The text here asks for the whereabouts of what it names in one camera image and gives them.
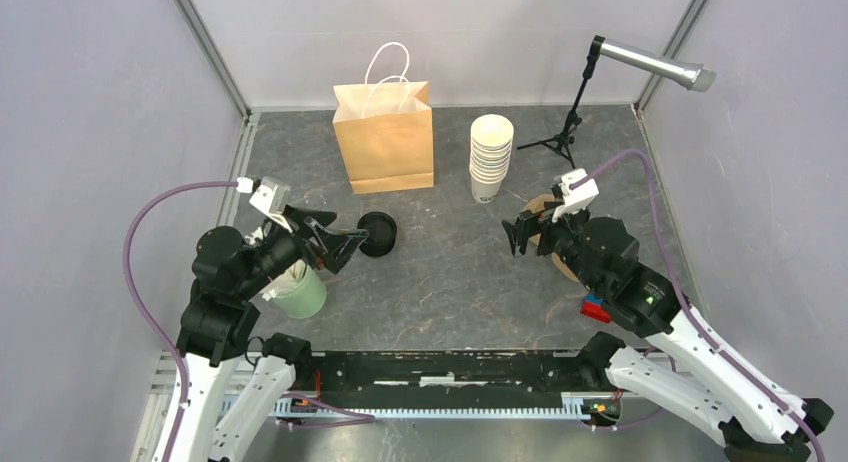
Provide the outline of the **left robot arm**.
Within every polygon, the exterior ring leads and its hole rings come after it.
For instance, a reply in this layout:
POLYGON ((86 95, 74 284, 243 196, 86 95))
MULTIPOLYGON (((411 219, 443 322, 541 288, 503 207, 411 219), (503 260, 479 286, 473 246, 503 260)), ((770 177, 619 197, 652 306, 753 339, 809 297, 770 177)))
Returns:
POLYGON ((336 218, 287 206, 269 216, 272 227, 256 242, 231 226, 200 237, 176 342, 178 378, 154 460, 241 461, 280 396, 312 381, 309 342, 275 334, 247 387, 222 409, 260 316, 252 298, 299 261, 338 273, 368 239, 363 228, 331 229, 336 218))

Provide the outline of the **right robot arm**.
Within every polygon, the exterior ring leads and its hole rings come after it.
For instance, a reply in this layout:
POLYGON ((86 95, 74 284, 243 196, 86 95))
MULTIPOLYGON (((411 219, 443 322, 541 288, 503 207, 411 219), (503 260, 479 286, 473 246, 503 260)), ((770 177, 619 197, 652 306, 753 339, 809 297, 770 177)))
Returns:
POLYGON ((746 362, 668 278, 640 262, 640 244, 624 223, 583 209, 560 217, 553 204, 502 224, 513 255, 537 238, 536 253, 560 259, 621 328, 688 369, 659 367, 601 332, 581 351, 580 382, 638 394, 680 417, 722 447, 730 461, 825 458, 818 439, 834 416, 819 398, 800 398, 746 362))

